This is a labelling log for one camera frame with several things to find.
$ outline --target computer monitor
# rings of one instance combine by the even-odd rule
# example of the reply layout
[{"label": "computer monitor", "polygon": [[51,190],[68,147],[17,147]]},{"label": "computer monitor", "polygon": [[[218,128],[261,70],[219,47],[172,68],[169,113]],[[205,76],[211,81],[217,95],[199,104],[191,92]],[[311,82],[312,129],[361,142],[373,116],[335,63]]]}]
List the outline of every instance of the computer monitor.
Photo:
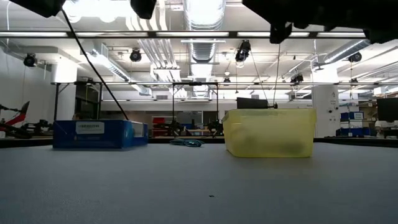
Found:
[{"label": "computer monitor", "polygon": [[398,121],[398,98],[377,99],[380,121]]},{"label": "computer monitor", "polygon": [[238,109],[268,109],[268,100],[237,97],[236,101]]}]

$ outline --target laboratory room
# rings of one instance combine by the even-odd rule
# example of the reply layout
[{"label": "laboratory room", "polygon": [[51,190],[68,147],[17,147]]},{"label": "laboratory room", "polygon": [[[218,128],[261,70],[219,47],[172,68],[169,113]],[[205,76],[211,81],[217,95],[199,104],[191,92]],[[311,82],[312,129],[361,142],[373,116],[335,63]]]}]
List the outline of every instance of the laboratory room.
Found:
[{"label": "laboratory room", "polygon": [[398,223],[398,2],[336,5],[0,0],[0,223]]}]

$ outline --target gray table surface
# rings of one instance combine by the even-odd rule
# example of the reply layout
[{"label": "gray table surface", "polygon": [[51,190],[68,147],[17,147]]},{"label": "gray table surface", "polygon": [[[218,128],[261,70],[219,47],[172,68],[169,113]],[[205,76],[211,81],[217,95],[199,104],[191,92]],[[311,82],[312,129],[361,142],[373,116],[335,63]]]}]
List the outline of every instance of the gray table surface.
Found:
[{"label": "gray table surface", "polygon": [[224,147],[0,149],[0,223],[398,223],[398,149],[242,159]]}]

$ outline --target blue plastic bin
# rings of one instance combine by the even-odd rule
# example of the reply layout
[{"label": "blue plastic bin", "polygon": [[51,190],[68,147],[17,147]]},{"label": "blue plastic bin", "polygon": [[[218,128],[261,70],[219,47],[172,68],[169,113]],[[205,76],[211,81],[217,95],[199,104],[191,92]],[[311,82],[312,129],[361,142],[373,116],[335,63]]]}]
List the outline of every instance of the blue plastic bin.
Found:
[{"label": "blue plastic bin", "polygon": [[148,144],[148,125],[125,120],[56,121],[54,149],[122,149]]}]

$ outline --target label on blue bin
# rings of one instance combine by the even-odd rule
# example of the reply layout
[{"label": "label on blue bin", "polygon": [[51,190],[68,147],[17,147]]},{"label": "label on blue bin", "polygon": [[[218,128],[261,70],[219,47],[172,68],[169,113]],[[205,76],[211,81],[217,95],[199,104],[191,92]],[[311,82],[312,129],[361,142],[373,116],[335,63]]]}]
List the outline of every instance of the label on blue bin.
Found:
[{"label": "label on blue bin", "polygon": [[76,122],[77,134],[104,134],[105,124],[96,121],[77,121]]}]

